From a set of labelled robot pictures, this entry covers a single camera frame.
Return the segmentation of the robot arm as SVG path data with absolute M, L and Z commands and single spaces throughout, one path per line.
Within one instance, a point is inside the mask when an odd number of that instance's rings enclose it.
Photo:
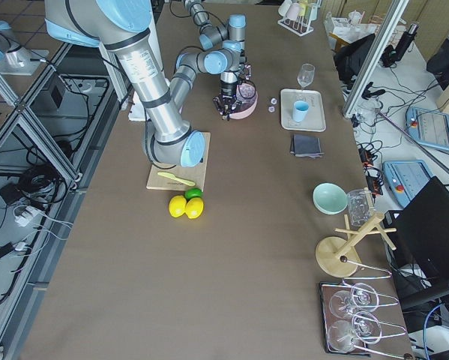
M 236 111 L 239 76 L 244 70 L 246 17 L 233 14 L 214 26 L 200 1 L 185 9 L 199 27 L 203 50 L 179 56 L 169 82 L 149 1 L 46 1 L 45 20 L 53 38 L 84 47 L 104 45 L 121 63 L 151 120 L 142 147 L 155 162 L 194 167 L 205 152 L 203 134 L 183 120 L 180 109 L 200 73 L 220 75 L 214 104 L 224 117 Z
M 241 13 L 231 14 L 225 22 L 215 17 L 219 25 L 214 25 L 210 18 L 211 13 L 205 9 L 202 1 L 183 1 L 183 5 L 199 29 L 199 42 L 204 50 L 221 45 L 222 48 L 229 48 L 239 54 L 238 63 L 230 65 L 228 61 L 229 69 L 220 75 L 221 93 L 227 97 L 234 96 L 239 79 L 246 68 L 246 16 Z

